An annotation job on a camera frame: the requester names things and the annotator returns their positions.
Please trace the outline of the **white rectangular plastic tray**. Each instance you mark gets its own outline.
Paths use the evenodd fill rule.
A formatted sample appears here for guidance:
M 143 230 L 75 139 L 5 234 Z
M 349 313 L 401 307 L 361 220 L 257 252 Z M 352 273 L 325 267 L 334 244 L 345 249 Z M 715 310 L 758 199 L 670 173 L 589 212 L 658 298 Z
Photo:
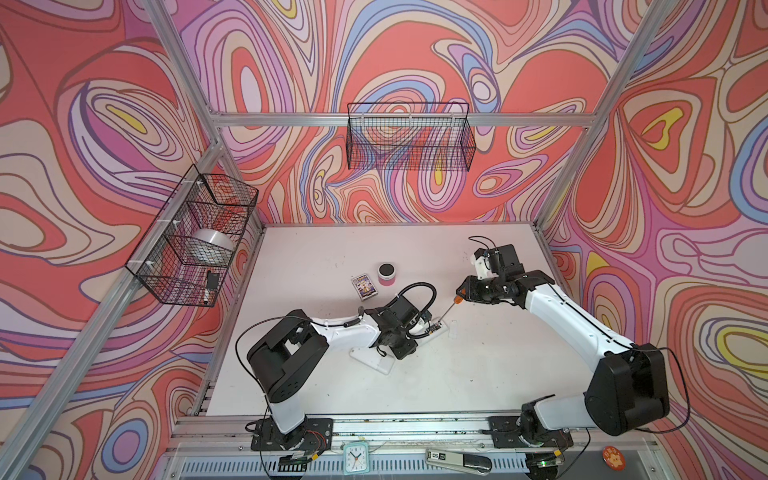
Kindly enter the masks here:
M 382 356 L 375 348 L 353 348 L 349 355 L 353 360 L 382 375 L 388 375 L 396 361 L 393 356 Z

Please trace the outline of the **orange handled screwdriver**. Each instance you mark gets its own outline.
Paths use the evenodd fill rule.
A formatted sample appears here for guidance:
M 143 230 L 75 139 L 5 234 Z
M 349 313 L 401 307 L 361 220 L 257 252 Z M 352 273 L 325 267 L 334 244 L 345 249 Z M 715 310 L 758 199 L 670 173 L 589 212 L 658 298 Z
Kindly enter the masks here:
M 449 306 L 446 308 L 446 310 L 444 311 L 444 313 L 443 313 L 443 314 L 441 314 L 441 315 L 438 317 L 438 319 L 435 321 L 435 323 L 436 323 L 436 324 L 444 323 L 444 322 L 446 321 L 446 317 L 447 317 L 447 316 L 448 316 L 448 314 L 451 312 L 451 310 L 452 310 L 452 309 L 453 309 L 455 306 L 457 306 L 457 305 L 461 304 L 463 301 L 464 301 L 464 299 L 463 299 L 463 298 L 461 298 L 460 296 L 455 296 L 455 297 L 454 297 L 454 299 L 451 301 L 451 304 L 450 304 L 450 305 L 449 305 Z

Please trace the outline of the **white remote control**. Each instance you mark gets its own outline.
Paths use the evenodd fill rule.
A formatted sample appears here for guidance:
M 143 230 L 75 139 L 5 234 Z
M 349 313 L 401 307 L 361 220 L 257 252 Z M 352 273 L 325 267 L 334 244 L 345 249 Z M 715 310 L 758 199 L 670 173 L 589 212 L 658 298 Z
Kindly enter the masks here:
M 439 321 L 436 323 L 426 324 L 422 329 L 420 336 L 422 338 L 436 337 L 447 333 L 448 331 L 449 326 L 445 322 Z

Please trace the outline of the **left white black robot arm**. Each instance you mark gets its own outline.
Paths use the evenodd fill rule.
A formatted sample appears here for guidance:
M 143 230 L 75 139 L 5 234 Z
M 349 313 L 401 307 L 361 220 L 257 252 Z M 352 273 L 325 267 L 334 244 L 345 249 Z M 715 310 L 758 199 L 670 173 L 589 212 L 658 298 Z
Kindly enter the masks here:
M 274 429 L 290 436 L 305 428 L 307 415 L 299 392 L 331 351 L 346 351 L 355 361 L 387 375 L 395 363 L 414 354 L 419 344 L 444 327 L 430 312 L 437 289 L 428 282 L 404 287 L 381 307 L 358 309 L 347 318 L 321 320 L 295 309 L 269 321 L 271 329 L 235 357 L 256 381 Z

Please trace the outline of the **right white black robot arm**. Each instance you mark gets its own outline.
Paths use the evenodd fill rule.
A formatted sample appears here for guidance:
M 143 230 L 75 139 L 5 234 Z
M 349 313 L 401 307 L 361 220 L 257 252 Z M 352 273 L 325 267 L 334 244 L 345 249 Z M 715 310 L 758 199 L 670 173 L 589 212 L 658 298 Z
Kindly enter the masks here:
M 528 270 L 513 245 L 496 245 L 473 235 L 474 274 L 457 288 L 458 298 L 476 304 L 509 304 L 546 323 L 583 360 L 592 377 L 586 390 L 567 397 L 549 395 L 524 404 L 519 417 L 522 441 L 536 445 L 566 429 L 596 428 L 610 436 L 637 430 L 670 413 L 665 361 L 681 363 L 668 347 L 637 344 L 600 323 L 541 270 Z

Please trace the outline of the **small colourful card box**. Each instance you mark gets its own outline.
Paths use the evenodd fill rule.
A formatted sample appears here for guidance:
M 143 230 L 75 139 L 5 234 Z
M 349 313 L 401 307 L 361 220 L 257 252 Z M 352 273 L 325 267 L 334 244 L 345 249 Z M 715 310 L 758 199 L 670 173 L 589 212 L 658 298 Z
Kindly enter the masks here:
M 361 301 L 366 301 L 378 294 L 378 290 L 367 274 L 354 276 L 351 283 Z

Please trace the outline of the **pink tape roll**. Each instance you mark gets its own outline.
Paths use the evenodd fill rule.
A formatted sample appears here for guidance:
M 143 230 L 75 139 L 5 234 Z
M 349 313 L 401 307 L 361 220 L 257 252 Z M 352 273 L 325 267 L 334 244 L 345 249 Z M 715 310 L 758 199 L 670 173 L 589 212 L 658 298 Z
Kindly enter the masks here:
M 391 286 L 396 280 L 396 267 L 394 264 L 386 262 L 381 263 L 377 269 L 379 284 L 382 286 Z

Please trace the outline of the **small teal alarm clock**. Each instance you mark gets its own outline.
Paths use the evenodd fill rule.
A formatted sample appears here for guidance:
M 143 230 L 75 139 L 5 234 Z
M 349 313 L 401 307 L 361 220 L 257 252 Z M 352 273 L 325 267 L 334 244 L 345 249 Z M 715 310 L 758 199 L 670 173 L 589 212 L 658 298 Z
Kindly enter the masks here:
M 343 447 L 343 474 L 362 475 L 370 472 L 370 450 L 367 442 L 350 442 Z

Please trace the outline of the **black silver stapler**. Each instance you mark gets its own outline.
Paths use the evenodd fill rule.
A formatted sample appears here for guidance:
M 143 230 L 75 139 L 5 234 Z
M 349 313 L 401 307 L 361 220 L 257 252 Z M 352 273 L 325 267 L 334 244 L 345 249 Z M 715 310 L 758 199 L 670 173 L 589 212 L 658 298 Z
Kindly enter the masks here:
M 480 476 L 490 474 L 493 469 L 488 457 L 440 449 L 428 449 L 425 461 L 434 467 Z

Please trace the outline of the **red round sticker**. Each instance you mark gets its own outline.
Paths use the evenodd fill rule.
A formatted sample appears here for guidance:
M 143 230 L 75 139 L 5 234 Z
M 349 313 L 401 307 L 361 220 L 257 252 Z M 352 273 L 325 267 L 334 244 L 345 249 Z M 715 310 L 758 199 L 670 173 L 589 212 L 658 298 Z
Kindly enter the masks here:
M 602 458 L 608 468 L 613 471 L 623 471 L 627 462 L 623 453 L 615 446 L 606 446 L 602 450 Z

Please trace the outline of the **white roll in basket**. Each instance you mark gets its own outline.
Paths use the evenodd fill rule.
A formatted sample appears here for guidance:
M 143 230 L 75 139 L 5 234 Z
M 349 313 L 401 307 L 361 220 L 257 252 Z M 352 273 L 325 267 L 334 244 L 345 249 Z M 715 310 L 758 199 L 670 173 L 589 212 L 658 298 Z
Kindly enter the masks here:
M 187 251 L 193 260 L 202 265 L 226 267 L 234 253 L 232 239 L 221 231 L 199 229 L 189 240 Z

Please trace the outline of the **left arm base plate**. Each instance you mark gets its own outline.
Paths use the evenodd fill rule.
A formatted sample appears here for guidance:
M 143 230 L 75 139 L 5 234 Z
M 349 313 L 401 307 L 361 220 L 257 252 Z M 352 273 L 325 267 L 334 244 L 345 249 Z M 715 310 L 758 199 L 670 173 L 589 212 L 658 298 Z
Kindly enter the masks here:
M 331 418 L 308 418 L 289 433 L 281 433 L 271 417 L 246 425 L 252 434 L 250 449 L 256 452 L 304 451 L 324 452 L 332 446 L 334 421 Z

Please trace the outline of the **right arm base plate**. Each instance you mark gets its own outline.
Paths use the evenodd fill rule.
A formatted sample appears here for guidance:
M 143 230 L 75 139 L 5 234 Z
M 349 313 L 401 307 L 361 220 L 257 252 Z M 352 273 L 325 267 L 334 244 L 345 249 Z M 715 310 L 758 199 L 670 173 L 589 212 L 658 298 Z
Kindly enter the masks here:
M 485 433 L 499 449 L 568 449 L 574 445 L 570 433 L 547 430 L 528 415 L 491 416 Z

